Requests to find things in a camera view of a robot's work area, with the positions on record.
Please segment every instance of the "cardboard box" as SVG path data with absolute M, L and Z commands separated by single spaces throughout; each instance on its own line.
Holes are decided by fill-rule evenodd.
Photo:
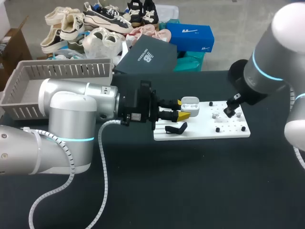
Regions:
M 177 48 L 173 44 L 142 35 L 114 69 L 120 73 L 172 72 L 177 64 Z
M 19 61 L 32 60 L 29 48 L 22 34 L 22 27 L 27 18 L 19 28 L 10 29 L 5 36 L 11 37 L 0 56 L 0 92 L 4 90 L 7 80 L 16 68 Z
M 167 23 L 166 28 L 172 33 L 170 43 L 177 45 L 178 51 L 212 51 L 214 36 L 209 25 Z

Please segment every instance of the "white cable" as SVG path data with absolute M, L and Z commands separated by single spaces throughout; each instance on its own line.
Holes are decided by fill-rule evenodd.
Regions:
M 292 109 L 294 104 L 295 104 L 295 92 L 292 89 L 292 87 L 290 87 L 290 110 Z M 300 154 L 300 150 L 298 148 L 294 147 L 294 151 L 295 151 L 296 158 L 299 160 L 303 169 L 305 169 L 305 162 Z
M 107 167 L 106 167 L 106 160 L 105 160 L 105 155 L 104 155 L 104 149 L 103 149 L 103 145 L 102 145 L 102 132 L 103 129 L 111 124 L 121 124 L 120 120 L 110 120 L 108 122 L 105 122 L 99 130 L 99 134 L 98 134 L 98 139 L 99 139 L 99 146 L 100 146 L 100 152 L 101 152 L 101 157 L 102 157 L 102 164 L 103 164 L 103 170 L 104 170 L 104 180 L 105 180 L 105 190 L 104 190 L 104 198 L 103 198 L 103 202 L 102 202 L 102 206 L 99 210 L 99 212 L 97 213 L 96 217 L 94 218 L 94 220 L 90 223 L 90 225 L 88 227 L 86 227 L 86 229 L 91 229 L 96 222 L 99 220 L 99 218 L 101 217 L 105 205 L 106 205 L 106 201 L 107 201 L 107 196 L 108 196 L 108 177 L 107 177 Z
M 57 144 L 59 144 L 60 147 L 63 149 L 63 151 L 66 153 L 66 155 L 68 157 L 68 160 L 69 160 L 69 163 L 70 163 L 70 176 L 69 176 L 68 180 L 66 181 L 66 183 L 64 183 L 64 185 L 62 185 L 62 186 L 60 186 L 60 187 L 58 187 L 58 188 L 56 188 L 56 189 L 54 189 L 50 192 L 47 192 L 47 193 L 43 194 L 33 203 L 32 207 L 30 209 L 30 213 L 29 213 L 29 226 L 30 226 L 30 229 L 35 229 L 34 225 L 33 225 L 33 215 L 34 215 L 35 208 L 46 197 L 48 197 L 50 195 L 53 195 L 55 193 L 58 193 L 60 191 L 63 191 L 67 186 L 69 186 L 69 184 L 73 181 L 73 178 L 74 178 L 75 165 L 74 165 L 74 160 L 73 160 L 73 157 L 70 153 L 70 150 L 68 149 L 68 147 L 66 146 L 66 144 L 63 141 L 59 140 L 58 137 L 56 137 L 55 135 L 53 135 L 53 134 L 51 134 L 47 131 L 44 131 L 44 130 L 31 130 L 31 131 L 36 131 L 40 135 L 44 135 L 46 137 L 49 137 L 52 140 L 54 140 Z

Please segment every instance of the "black sneaker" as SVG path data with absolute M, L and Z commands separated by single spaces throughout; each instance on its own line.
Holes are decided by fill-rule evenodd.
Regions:
M 145 25 L 154 25 L 157 31 L 159 31 L 159 17 L 157 14 L 156 6 L 153 0 L 145 0 L 143 6 L 143 22 Z
M 96 10 L 88 2 L 84 4 L 85 25 L 104 27 L 118 33 L 130 33 L 133 30 L 131 23 L 125 18 L 114 14 L 113 9 L 97 8 Z
M 132 0 L 130 3 L 127 3 L 129 8 L 129 15 L 131 16 L 131 24 L 134 28 L 142 26 L 143 23 L 143 4 L 140 0 Z

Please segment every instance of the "white pegboard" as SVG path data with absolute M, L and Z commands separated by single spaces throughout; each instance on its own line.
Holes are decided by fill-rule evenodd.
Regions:
M 209 102 L 200 102 L 200 111 L 196 117 L 191 117 L 185 121 L 172 123 L 166 120 L 159 120 L 156 123 L 156 129 L 153 137 L 156 141 L 170 140 L 192 140 L 192 139 L 215 139 L 215 138 L 240 138 L 249 137 L 250 130 L 244 117 L 241 107 L 236 109 L 236 113 L 242 112 L 240 117 L 234 115 L 228 118 L 224 113 L 227 107 L 226 101 L 213 102 L 213 106 L 209 106 Z M 213 113 L 219 113 L 215 119 L 212 118 Z M 187 128 L 182 135 L 167 134 L 165 126 L 170 125 L 180 128 L 184 122 L 187 122 Z

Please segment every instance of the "black tabletop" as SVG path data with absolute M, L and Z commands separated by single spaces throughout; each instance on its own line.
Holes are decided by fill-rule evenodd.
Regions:
M 219 101 L 235 93 L 226 72 L 119 75 L 114 76 L 113 85 L 122 91 L 138 87 L 141 79 L 151 80 L 157 94 L 167 99 L 197 96 L 200 101 Z M 284 137 L 288 90 L 256 106 L 245 104 L 243 110 L 249 138 L 156 142 L 150 123 L 107 127 L 102 138 L 109 194 L 94 228 L 304 228 L 305 171 Z M 8 117 L 2 124 L 23 125 Z M 28 228 L 32 203 L 67 178 L 0 177 L 0 228 Z M 38 205 L 35 227 L 84 229 L 101 206 L 103 186 L 95 142 L 90 169 Z

